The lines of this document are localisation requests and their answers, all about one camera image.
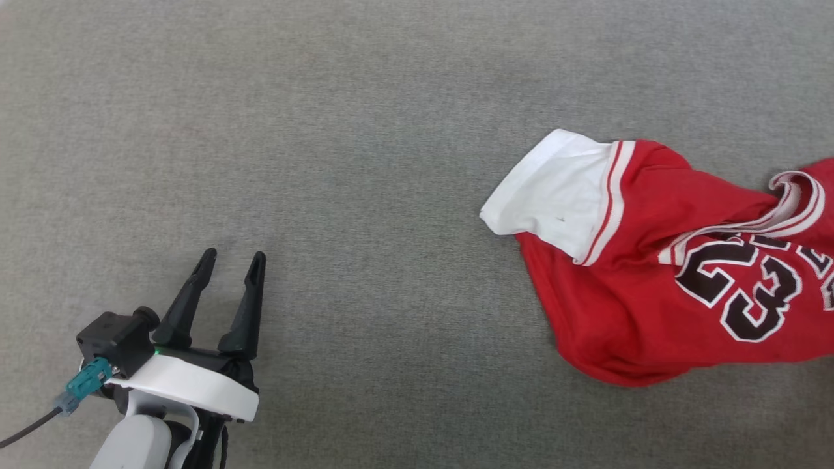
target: black cable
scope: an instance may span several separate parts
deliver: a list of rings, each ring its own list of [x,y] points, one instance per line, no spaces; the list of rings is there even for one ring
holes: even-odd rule
[[[226,469],[226,456],[229,451],[229,431],[226,426],[220,432],[220,467],[219,469]]]
[[[44,423],[46,423],[48,421],[51,421],[53,418],[55,418],[56,415],[60,414],[61,412],[62,412],[61,407],[55,407],[51,412],[49,412],[47,415],[39,418],[38,421],[34,422],[32,425],[27,426],[26,428],[24,428],[21,431],[15,433],[14,435],[10,436],[9,438],[6,438],[5,440],[0,441],[0,450],[5,448],[6,446],[11,445],[15,441],[20,440],[21,438],[28,435],[29,433],[32,433],[33,431],[36,431]]]

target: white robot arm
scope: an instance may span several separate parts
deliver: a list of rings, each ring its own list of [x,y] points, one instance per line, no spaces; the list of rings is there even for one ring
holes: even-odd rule
[[[69,414],[93,392],[116,402],[124,419],[110,432],[91,469],[212,469],[225,466],[226,424],[252,421],[258,388],[251,360],[258,354],[266,256],[255,254],[244,297],[217,350],[191,347],[200,293],[209,283],[215,249],[206,250],[160,321],[140,307],[133,315],[106,312],[76,336],[82,369],[55,409],[0,448],[57,414]]]

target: red jersey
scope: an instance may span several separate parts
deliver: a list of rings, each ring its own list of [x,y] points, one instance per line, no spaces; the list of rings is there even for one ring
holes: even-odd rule
[[[695,171],[657,142],[556,130],[481,218],[516,235],[562,356],[643,386],[834,353],[834,159],[770,189]]]

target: teal connector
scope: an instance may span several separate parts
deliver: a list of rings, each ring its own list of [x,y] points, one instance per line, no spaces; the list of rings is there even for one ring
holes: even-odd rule
[[[96,358],[67,383],[66,390],[55,398],[55,407],[60,407],[65,415],[75,412],[81,400],[104,386],[111,376],[110,363],[102,357]]]

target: gray carpet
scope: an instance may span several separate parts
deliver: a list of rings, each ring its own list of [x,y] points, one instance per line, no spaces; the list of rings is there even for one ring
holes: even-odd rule
[[[199,346],[269,259],[229,467],[831,467],[833,360],[593,381],[478,211],[559,127],[756,188],[834,154],[832,23],[828,0],[8,0],[0,433],[48,410],[90,320],[164,312],[215,246]],[[117,421],[90,399],[0,466],[87,467]]]

